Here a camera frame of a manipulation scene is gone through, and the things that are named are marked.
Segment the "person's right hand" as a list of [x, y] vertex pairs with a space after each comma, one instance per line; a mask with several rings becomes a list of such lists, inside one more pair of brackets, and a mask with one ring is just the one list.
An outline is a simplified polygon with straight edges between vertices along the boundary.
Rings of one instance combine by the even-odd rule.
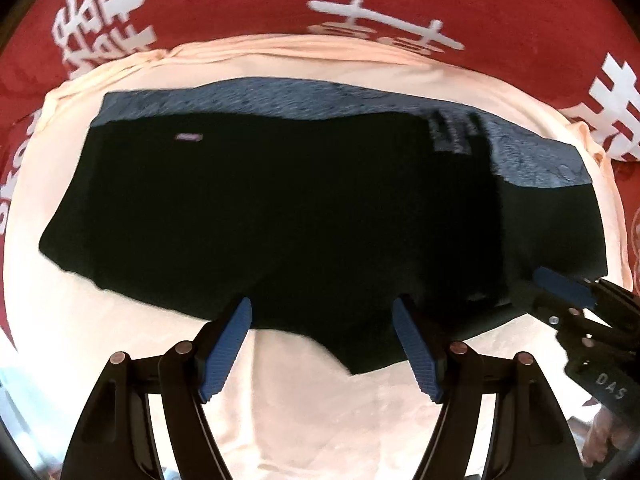
[[603, 463], [608, 456], [610, 445], [616, 450], [627, 451], [638, 437], [638, 430], [627, 427], [621, 419], [602, 405], [593, 417], [591, 428], [587, 432], [582, 447], [582, 464], [592, 467], [596, 463]]

